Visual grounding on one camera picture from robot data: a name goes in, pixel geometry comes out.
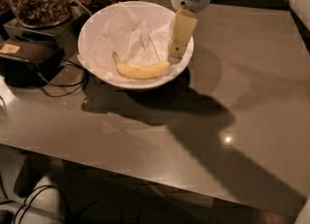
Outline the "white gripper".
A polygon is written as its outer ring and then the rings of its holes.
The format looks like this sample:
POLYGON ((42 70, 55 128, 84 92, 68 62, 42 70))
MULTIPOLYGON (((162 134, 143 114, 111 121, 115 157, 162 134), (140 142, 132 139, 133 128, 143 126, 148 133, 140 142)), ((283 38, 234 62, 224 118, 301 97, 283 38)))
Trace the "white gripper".
POLYGON ((172 7, 177 12, 170 23, 168 61, 171 64, 177 64, 181 62, 196 28, 198 21, 194 13, 204 10, 210 4, 211 0, 170 1, 172 7))

